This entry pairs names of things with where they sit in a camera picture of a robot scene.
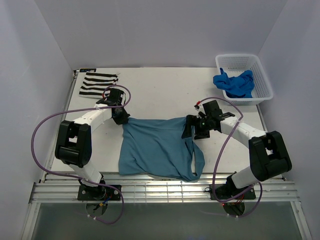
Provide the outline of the black white striped tank top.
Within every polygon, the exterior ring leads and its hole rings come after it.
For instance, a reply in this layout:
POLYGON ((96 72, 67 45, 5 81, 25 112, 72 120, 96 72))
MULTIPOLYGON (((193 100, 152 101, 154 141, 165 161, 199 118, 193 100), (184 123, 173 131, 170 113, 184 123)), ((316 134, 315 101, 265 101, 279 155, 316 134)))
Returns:
POLYGON ((117 74, 86 72, 78 95, 82 98, 100 99, 108 86, 116 85, 117 74))

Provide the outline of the light blue tank top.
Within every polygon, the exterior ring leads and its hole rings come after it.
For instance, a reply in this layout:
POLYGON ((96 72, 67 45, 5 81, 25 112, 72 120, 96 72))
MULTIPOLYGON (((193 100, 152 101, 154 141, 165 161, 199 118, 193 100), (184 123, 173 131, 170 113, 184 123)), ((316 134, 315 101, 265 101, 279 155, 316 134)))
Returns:
POLYGON ((203 173, 205 157, 192 137, 182 138, 187 119, 135 119, 123 125, 120 175, 150 174, 186 182, 203 173))

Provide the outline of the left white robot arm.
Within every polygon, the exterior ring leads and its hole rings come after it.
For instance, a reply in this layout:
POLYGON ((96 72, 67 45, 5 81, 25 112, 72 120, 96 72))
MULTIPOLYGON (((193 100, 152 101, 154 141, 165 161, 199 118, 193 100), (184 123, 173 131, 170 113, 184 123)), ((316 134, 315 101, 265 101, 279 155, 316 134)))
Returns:
POLYGON ((55 158, 72 168, 80 182, 88 186, 88 193, 100 200, 106 187, 100 184, 103 176, 91 162, 92 133, 105 121, 112 119, 117 125, 128 123, 130 114, 123 107, 102 108, 102 104, 73 121, 60 123, 55 146, 55 158))

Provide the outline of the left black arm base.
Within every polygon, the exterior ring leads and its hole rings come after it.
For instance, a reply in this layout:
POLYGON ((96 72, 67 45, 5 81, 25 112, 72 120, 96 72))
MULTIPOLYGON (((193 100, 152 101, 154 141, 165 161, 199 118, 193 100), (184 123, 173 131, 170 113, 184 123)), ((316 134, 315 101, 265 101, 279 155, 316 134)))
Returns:
POLYGON ((119 201, 121 199, 119 191, 122 190, 121 185, 112 185, 112 187, 104 186, 87 186, 80 185, 77 194, 78 201, 119 201))

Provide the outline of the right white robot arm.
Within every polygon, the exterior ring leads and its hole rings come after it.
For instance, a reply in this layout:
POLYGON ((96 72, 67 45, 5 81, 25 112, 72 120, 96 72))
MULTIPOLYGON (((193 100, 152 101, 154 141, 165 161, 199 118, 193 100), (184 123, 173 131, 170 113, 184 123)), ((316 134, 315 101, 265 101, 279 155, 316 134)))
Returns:
POLYGON ((256 183, 287 173, 292 162, 282 135, 277 131, 265 132, 241 122, 227 112, 218 116, 188 115, 182 138, 207 139, 210 131, 218 131, 247 147, 249 166, 228 176, 225 184, 213 189, 215 199, 237 199, 256 183))

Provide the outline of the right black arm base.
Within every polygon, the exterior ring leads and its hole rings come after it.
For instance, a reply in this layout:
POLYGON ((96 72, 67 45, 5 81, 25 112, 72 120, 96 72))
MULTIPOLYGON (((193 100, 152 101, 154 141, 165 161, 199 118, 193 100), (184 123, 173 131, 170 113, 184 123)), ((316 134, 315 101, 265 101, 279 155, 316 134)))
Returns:
MULTIPOLYGON (((215 185, 215 194, 219 199, 227 200, 229 198, 232 198, 232 197, 240 194, 245 189, 247 189, 247 187, 240 188, 240 189, 238 189, 238 188, 228 189, 226 184, 217 184, 217 185, 215 185)), ((211 200, 215 200, 216 199, 214 194, 213 194, 213 185, 212 184, 207 186, 204 189, 204 192, 210 194, 210 199, 211 200)), ((247 192, 245 192, 243 195, 240 195, 239 197, 237 197, 237 199, 238 200, 240 200, 240 199, 243 199, 243 200, 255 200, 256 199, 255 191, 253 189, 250 189, 247 192)))

